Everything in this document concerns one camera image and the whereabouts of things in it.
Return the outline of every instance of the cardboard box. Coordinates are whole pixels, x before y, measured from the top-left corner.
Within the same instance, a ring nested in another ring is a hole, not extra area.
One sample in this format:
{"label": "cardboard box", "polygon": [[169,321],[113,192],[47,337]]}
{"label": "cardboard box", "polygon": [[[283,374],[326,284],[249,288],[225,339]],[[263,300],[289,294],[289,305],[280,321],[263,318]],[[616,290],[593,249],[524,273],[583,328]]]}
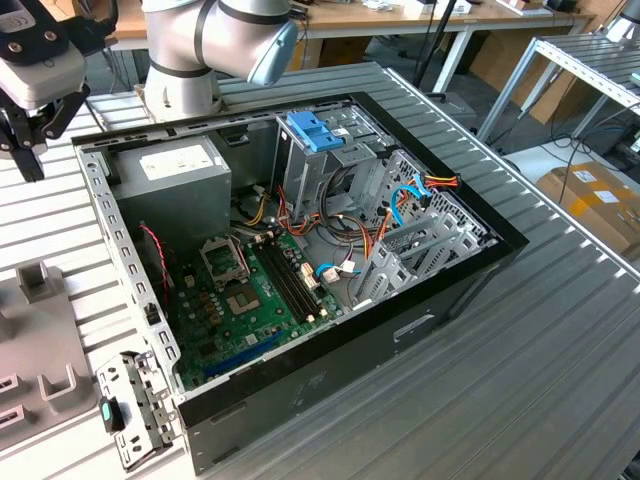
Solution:
{"label": "cardboard box", "polygon": [[[558,203],[566,168],[556,168],[537,186]],[[629,261],[640,258],[640,195],[596,162],[571,167],[562,208]]]}

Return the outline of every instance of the side panel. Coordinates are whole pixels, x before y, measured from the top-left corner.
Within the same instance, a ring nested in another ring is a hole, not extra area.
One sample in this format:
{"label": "side panel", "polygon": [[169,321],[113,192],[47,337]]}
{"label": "side panel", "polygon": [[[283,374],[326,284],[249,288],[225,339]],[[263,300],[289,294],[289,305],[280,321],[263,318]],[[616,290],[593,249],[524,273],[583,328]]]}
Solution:
{"label": "side panel", "polygon": [[[515,254],[501,264],[509,264],[513,258]],[[224,460],[447,323],[452,311],[459,311],[459,306],[466,305],[501,270],[497,267],[452,285],[244,400],[187,425],[196,473]],[[188,410],[193,407],[190,402],[179,407],[183,418],[191,416]]]}

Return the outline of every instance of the metal shelf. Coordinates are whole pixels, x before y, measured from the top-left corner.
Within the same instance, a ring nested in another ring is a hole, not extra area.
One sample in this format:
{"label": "metal shelf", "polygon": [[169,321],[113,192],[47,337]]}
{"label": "metal shelf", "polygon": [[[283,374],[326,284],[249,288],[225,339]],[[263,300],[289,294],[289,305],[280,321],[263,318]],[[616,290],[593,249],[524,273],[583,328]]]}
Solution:
{"label": "metal shelf", "polygon": [[[553,64],[538,81],[529,99],[523,105],[523,110],[526,110],[537,95],[543,92],[545,85],[553,78],[557,69],[561,68],[571,72],[623,107],[635,106],[631,110],[640,114],[640,87],[629,79],[631,73],[640,69],[640,43],[634,48],[625,49],[598,34],[534,38],[482,124],[478,132],[480,141],[486,141],[491,134],[536,54],[548,58]],[[596,111],[590,112],[587,119],[593,118]]]}
{"label": "metal shelf", "polygon": [[[523,231],[530,245],[454,322],[216,467],[213,479],[615,478],[640,447],[640,277],[392,71],[359,64],[222,82],[232,108],[366,91]],[[92,99],[112,128],[148,122],[132,94]],[[47,180],[0,164],[1,270],[59,265],[93,371],[144,348],[69,136]],[[191,478],[176,442],[136,478]],[[96,410],[11,451],[7,478],[123,478]]]}

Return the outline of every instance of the table leg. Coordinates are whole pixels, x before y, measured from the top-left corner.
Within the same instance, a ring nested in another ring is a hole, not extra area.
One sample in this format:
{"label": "table leg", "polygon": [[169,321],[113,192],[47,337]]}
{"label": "table leg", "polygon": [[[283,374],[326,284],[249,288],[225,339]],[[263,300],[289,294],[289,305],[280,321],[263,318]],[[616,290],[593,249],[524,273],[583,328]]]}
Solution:
{"label": "table leg", "polygon": [[456,68],[458,68],[462,54],[467,48],[472,34],[473,32],[471,30],[464,30],[457,33],[456,39],[451,46],[451,51],[449,52],[449,55],[447,55],[447,60],[444,62],[442,70],[440,70],[438,81],[436,82],[435,87],[433,87],[434,92],[445,92],[449,87],[451,77],[453,77]]}
{"label": "table leg", "polygon": [[538,99],[540,93],[547,86],[547,83],[551,81],[551,78],[556,74],[558,70],[560,70],[560,67],[558,65],[553,62],[549,62],[549,65],[542,73],[542,75],[540,75],[536,86],[533,87],[533,90],[531,90],[531,92],[529,93],[529,96],[522,104],[522,108],[520,108],[520,110],[522,110],[523,112],[527,112],[531,108],[533,103]]}
{"label": "table leg", "polygon": [[584,116],[584,118],[580,122],[580,125],[578,125],[576,129],[573,131],[573,133],[571,134],[573,138],[578,138],[582,134],[584,129],[589,126],[589,123],[591,123],[591,120],[593,120],[593,117],[595,117],[597,113],[600,111],[600,109],[604,107],[604,104],[607,103],[607,100],[609,100],[609,97],[607,97],[606,95],[602,95],[598,99],[596,104],[593,107],[591,107],[591,110],[589,110],[589,113],[587,113]]}
{"label": "table leg", "polygon": [[487,118],[482,124],[482,127],[480,127],[480,131],[477,135],[478,140],[480,140],[481,142],[485,142],[487,140],[489,134],[493,130],[493,127],[498,121],[498,118],[500,118],[500,115],[502,115],[502,112],[504,112],[504,109],[509,103],[511,95],[518,87],[518,84],[520,83],[524,75],[529,70],[529,67],[531,67],[531,63],[535,58],[537,43],[538,40],[536,38],[531,40],[531,43],[529,43],[529,46],[525,50],[524,55],[522,55],[522,58],[518,62],[518,65],[516,65],[516,68],[511,74],[511,77],[509,78],[509,80],[507,80],[507,84],[502,89],[502,93],[500,93],[500,95],[498,96],[496,103],[493,104],[493,108],[489,112],[489,115],[487,115]]}

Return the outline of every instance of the metal workbench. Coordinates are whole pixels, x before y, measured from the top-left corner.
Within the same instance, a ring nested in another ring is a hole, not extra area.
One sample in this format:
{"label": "metal workbench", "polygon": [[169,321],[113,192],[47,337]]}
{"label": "metal workbench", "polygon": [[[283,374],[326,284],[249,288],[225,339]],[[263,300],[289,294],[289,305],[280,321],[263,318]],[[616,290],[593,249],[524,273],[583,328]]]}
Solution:
{"label": "metal workbench", "polygon": [[[613,479],[640,449],[640,276],[392,71],[375,64],[222,84],[233,106],[364,90],[461,172],[531,243],[464,314],[392,362],[214,468],[214,479]],[[130,94],[92,103],[113,127],[146,123]],[[93,370],[142,348],[68,137],[23,184],[0,164],[0,269],[65,272]],[[98,410],[0,453],[3,478],[123,476]],[[192,475],[183,445],[134,478]]]}
{"label": "metal workbench", "polygon": [[478,139],[481,141],[487,140],[491,134],[536,54],[550,60],[550,64],[522,105],[523,111],[529,110],[558,71],[564,69],[602,93],[573,132],[574,137],[582,133],[607,99],[640,114],[640,87],[630,80],[631,74],[640,70],[640,42],[624,48],[600,34],[539,37],[531,40],[478,131]]}

